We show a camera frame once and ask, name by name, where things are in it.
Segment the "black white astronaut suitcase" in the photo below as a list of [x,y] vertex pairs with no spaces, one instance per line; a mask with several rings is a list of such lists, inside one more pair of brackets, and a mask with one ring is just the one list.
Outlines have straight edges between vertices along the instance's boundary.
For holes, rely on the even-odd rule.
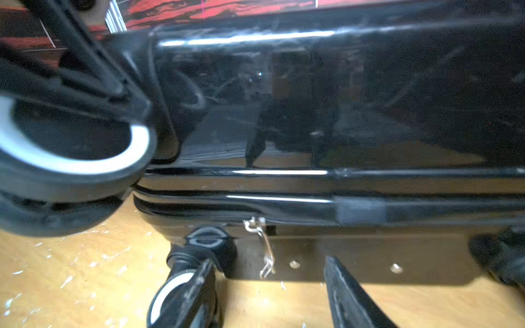
[[362,1],[132,30],[115,1],[22,1],[1,39],[1,228],[58,237],[128,196],[170,274],[524,288],[524,2]]

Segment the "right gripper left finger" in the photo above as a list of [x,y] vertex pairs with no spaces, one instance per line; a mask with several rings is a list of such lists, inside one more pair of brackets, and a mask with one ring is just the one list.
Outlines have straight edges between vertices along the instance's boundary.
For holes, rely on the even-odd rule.
[[179,271],[153,298],[153,327],[210,327],[215,320],[215,265]]

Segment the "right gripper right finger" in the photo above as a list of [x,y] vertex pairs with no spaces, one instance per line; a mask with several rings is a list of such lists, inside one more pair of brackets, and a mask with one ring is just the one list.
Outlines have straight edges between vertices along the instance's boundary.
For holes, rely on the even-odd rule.
[[378,328],[396,326],[338,258],[328,256],[325,259],[323,273],[335,327]]

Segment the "silver zipper pull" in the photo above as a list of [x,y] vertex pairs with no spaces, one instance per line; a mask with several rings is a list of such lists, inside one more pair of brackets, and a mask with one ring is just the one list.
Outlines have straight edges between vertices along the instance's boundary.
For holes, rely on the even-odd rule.
[[273,253],[272,245],[267,234],[266,219],[264,217],[253,216],[250,220],[244,221],[244,226],[247,232],[256,234],[261,243],[263,250],[263,267],[260,271],[260,278],[265,280],[270,275],[276,273],[276,257]]

